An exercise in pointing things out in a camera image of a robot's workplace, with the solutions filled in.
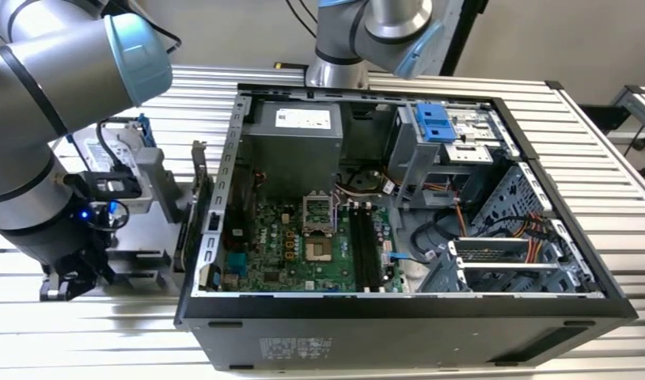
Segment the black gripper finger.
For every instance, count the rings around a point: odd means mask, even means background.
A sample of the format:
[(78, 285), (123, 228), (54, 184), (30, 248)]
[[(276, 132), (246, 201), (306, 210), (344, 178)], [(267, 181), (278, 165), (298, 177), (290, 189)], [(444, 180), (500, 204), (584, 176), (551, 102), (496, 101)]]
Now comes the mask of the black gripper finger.
[(46, 275), (39, 289), (40, 301), (71, 301), (95, 288), (98, 276), (92, 272)]
[(87, 248), (87, 261), (107, 284), (115, 283), (115, 271), (110, 266), (110, 257), (102, 243), (91, 242)]

